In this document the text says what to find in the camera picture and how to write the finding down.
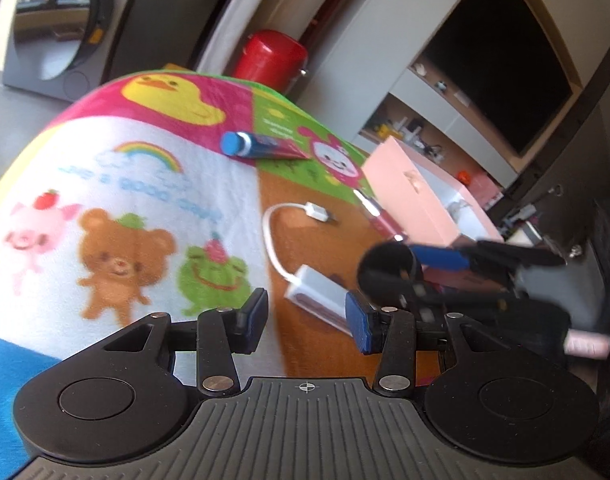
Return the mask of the silver washing machine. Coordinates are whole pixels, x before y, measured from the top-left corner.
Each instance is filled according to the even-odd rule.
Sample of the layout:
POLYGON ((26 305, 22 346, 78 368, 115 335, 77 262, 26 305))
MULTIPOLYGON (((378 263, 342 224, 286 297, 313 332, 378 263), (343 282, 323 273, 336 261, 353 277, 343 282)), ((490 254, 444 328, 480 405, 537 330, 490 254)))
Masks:
POLYGON ((128 0, 16 0, 2 82, 74 102, 101 84, 128 0))

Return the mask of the pink cardboard box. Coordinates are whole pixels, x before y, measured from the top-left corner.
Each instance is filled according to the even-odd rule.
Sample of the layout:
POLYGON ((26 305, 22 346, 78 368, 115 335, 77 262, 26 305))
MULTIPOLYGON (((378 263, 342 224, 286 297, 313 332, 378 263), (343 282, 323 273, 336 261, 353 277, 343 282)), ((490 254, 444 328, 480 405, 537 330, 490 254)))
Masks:
POLYGON ((503 239, 465 185, 398 140, 378 145, 361 170, 378 203, 414 243, 450 247, 503 239))

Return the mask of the pink blue toothpaste tube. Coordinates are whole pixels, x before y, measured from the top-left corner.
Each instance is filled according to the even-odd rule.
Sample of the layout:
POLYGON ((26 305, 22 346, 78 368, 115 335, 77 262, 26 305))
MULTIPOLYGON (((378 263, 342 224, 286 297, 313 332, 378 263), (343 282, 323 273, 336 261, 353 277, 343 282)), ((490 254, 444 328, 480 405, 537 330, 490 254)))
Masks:
POLYGON ((248 159, 310 159, 292 140, 244 131, 227 131, 219 143, 220 151, 229 157, 248 159))

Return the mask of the colourful cartoon play mat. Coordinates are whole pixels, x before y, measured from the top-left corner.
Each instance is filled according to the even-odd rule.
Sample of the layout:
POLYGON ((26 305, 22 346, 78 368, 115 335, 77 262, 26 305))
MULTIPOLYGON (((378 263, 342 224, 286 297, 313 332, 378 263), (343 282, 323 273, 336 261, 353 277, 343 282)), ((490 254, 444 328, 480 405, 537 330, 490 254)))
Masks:
POLYGON ((154 72, 69 107, 0 181, 0 479, 419 479, 410 405, 369 392, 375 360, 282 297, 277 253, 345 286, 378 242, 361 157, 280 96, 154 72), (220 151, 244 131, 310 159, 220 151), (197 321, 269 298, 240 392, 200 392, 197 321))

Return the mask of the white usb adapter with cable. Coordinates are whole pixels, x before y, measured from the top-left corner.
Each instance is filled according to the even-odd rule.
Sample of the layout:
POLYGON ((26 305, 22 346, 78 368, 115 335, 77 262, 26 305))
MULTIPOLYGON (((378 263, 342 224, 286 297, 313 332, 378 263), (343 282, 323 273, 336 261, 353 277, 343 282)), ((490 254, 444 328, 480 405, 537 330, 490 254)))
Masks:
POLYGON ((320 223, 329 223, 333 220, 332 214, 317 204, 307 202, 280 203, 270 206, 262 218, 263 240, 271 266, 288 283, 284 298, 295 304, 303 311, 325 322, 341 333, 351 336, 345 315, 345 298, 347 289, 327 278, 321 272, 302 264, 295 272, 288 271, 278 258, 273 233, 271 232, 271 218, 273 214, 282 209, 297 209, 303 211, 308 218, 320 223))

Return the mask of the white shelf unit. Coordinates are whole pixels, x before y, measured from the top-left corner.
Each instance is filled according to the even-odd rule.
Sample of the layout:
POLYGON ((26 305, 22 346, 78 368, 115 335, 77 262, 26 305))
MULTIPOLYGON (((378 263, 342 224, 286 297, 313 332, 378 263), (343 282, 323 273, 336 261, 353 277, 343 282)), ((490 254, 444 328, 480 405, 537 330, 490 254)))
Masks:
POLYGON ((517 180, 544 151, 584 80, 555 0, 528 0, 552 43, 571 94, 522 154, 509 148, 474 107, 470 93, 438 70, 423 51, 462 0, 348 0, 314 59, 297 102, 341 138, 365 151, 360 131, 387 96, 403 102, 465 151, 501 186, 517 180))

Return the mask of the black television screen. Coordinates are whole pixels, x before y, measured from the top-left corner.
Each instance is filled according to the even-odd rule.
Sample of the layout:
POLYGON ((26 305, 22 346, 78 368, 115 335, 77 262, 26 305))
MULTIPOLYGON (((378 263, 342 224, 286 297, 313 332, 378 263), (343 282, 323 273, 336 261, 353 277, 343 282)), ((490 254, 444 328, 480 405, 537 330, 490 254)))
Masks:
POLYGON ((422 57, 523 156, 581 88, 543 0, 459 0, 422 57))

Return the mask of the black curved holder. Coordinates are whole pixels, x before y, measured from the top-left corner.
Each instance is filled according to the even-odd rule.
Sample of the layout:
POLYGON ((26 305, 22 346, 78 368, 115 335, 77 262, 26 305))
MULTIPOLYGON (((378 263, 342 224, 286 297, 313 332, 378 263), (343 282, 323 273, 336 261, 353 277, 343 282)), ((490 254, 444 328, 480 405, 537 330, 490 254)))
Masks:
POLYGON ((422 281, 421 264, 402 242, 371 247, 357 268, 358 288, 380 307, 408 308, 417 299, 413 286, 422 281))

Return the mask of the red cylindrical bin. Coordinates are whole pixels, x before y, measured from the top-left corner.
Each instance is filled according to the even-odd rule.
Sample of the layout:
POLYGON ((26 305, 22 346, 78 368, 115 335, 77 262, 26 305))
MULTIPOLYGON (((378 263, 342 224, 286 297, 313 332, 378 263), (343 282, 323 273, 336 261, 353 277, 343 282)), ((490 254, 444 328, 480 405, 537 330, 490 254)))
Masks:
POLYGON ((254 32, 244 44, 232 76, 288 92, 306 72, 308 52, 292 37, 273 29, 254 32))

